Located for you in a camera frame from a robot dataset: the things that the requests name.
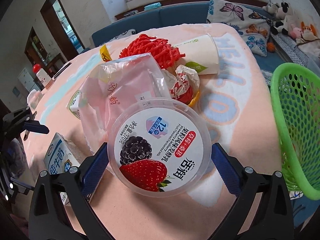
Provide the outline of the butterfly print pillow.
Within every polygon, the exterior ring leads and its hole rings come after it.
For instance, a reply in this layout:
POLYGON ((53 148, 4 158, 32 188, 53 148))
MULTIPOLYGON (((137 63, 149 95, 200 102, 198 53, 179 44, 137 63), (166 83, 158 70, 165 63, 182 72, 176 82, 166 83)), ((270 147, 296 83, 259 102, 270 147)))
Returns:
POLYGON ((267 56, 272 20, 243 5, 209 0, 208 23, 221 23, 236 30, 253 54, 267 56))

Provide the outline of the yellow snack wrapper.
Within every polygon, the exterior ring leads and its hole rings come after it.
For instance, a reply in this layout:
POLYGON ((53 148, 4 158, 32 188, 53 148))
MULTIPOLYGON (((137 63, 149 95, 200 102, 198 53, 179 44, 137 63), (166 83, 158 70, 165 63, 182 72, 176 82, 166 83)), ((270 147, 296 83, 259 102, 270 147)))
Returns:
POLYGON ((100 47, 99 53, 100 53, 101 59, 102 59, 104 62, 112 61, 111 55, 110 55, 110 53, 109 53, 109 51, 108 51, 108 48, 107 48, 106 44, 103 44, 103 45, 100 47))

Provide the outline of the blue sofa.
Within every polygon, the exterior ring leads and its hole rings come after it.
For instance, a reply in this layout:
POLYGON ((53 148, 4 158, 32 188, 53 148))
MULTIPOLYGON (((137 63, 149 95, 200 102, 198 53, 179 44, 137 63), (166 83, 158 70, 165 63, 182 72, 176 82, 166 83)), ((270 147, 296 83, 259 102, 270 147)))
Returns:
MULTIPOLYGON (((92 34, 93 46, 98 47, 111 38, 129 30, 137 33, 153 28, 163 28, 180 24, 206 23, 209 2, 191 2, 168 5, 157 9, 140 12, 118 20, 92 34)), ((259 67, 267 72, 274 72, 280 64, 289 61, 307 66, 309 58, 295 45, 293 40, 284 35, 276 35, 274 40, 278 52, 268 53, 266 57, 254 54, 259 67)))

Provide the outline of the red cap white bottle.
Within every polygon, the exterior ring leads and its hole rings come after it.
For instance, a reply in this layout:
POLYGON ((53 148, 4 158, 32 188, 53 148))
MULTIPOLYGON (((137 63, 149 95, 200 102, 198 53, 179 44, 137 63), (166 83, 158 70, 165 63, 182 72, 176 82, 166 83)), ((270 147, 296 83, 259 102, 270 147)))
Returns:
POLYGON ((47 74, 40 64, 37 63, 33 65, 33 72, 46 89, 52 85, 52 78, 47 74))

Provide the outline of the berry yogurt plastic tub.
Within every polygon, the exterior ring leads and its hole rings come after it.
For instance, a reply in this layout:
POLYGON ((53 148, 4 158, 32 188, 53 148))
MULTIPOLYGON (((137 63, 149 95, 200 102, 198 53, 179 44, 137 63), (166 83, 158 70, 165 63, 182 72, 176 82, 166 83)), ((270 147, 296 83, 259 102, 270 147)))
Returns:
POLYGON ((148 197, 188 191, 209 166, 211 139, 204 120, 189 106, 155 98, 135 103, 114 122, 107 153, 114 175, 148 197))

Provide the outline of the pink hello towel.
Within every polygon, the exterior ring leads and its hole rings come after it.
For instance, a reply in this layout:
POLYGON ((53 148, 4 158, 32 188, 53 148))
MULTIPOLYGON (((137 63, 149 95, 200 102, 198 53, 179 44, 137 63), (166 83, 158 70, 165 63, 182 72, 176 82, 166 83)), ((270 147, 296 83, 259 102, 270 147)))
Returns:
POLYGON ((106 142, 110 162, 91 206, 115 239, 207 239, 235 201, 223 183, 233 172, 215 168, 213 143, 257 173, 281 170, 270 92, 250 48, 228 25, 183 24, 144 37, 186 43, 185 57, 213 63, 213 74, 199 74, 195 105, 177 99, 190 86, 167 83, 151 54, 119 57, 135 36, 112 41, 111 62, 92 49, 45 92, 36 117, 49 133, 29 135, 27 162, 34 178, 62 172, 66 154, 52 144, 56 134, 84 156, 106 142))

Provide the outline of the orange fox plush toy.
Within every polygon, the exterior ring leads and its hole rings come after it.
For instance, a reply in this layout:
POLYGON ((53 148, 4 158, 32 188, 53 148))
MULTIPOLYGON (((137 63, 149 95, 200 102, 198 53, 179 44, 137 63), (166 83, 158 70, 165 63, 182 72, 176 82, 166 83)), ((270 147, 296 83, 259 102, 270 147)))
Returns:
POLYGON ((306 25, 304 22, 301 22, 301 29, 302 29, 302 37, 307 41, 314 41, 317 40, 317 31, 313 24, 306 25))

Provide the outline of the white paper cup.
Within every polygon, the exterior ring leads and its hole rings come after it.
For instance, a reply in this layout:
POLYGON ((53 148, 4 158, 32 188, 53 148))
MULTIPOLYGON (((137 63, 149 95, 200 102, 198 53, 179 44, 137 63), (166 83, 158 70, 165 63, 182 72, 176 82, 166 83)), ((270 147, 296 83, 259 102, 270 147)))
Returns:
POLYGON ((182 57, 177 64, 184 65, 197 71, 199 75, 217 74, 220 70, 220 59, 217 46, 209 34, 205 34, 180 44, 174 45, 182 57))

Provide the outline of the small green white carton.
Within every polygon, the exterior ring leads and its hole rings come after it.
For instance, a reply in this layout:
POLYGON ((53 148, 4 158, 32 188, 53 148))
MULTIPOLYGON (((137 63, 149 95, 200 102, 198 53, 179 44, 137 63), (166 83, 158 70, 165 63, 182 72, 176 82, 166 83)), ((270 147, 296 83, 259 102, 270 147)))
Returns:
POLYGON ((84 107, 87 103, 87 99, 80 90, 77 90, 67 105, 67 109, 78 119, 80 119, 80 108, 84 107))

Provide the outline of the green plastic basket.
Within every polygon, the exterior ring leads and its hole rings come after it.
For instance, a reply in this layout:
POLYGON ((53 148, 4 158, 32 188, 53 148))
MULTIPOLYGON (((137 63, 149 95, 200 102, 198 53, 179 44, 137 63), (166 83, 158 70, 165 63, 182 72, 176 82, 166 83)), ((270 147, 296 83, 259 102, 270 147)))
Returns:
POLYGON ((283 63, 272 75, 271 101, 287 188, 319 200, 319 77, 283 63))

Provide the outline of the small orange ball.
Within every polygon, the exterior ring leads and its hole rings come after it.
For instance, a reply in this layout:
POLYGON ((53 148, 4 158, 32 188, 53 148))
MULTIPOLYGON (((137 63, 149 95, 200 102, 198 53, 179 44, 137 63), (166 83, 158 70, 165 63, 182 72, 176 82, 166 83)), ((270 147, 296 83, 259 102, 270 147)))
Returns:
POLYGON ((272 42, 267 42, 266 48, 270 53, 274 53, 276 51, 275 45, 272 42))

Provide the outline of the clear pink plastic bag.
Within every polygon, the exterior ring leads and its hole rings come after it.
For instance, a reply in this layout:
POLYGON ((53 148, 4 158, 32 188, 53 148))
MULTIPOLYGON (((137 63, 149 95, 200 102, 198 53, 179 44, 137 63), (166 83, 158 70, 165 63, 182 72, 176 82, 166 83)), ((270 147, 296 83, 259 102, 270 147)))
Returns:
POLYGON ((80 120, 92 152, 108 141, 114 122, 130 106, 170 98, 164 75, 150 53, 97 65, 80 92, 80 120))

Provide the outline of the dark wooden door frame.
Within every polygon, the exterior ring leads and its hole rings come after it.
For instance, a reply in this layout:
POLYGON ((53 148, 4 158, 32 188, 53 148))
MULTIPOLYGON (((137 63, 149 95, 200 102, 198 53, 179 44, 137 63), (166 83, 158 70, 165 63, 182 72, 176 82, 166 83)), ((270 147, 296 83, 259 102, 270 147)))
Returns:
POLYGON ((67 60, 75 58, 84 51, 85 46, 76 33, 60 0, 46 0, 40 13, 67 60))

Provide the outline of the red foam fruit net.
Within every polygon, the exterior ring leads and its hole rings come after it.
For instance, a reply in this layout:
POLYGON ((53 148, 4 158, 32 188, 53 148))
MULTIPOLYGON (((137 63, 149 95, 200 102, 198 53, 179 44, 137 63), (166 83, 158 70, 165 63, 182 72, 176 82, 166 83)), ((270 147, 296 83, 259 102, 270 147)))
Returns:
POLYGON ((176 62, 185 57, 185 54, 172 46, 167 39, 141 34, 120 52, 119 58, 146 53, 153 56, 161 69, 174 67, 176 62))

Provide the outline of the blue white milk carton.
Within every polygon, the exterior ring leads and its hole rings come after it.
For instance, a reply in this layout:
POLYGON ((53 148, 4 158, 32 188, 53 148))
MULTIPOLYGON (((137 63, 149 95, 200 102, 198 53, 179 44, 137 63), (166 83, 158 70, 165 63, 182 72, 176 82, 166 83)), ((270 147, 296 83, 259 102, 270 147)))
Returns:
POLYGON ((72 141, 55 133, 43 162, 49 174, 60 174, 68 172, 73 166, 79 167, 85 157, 72 141))

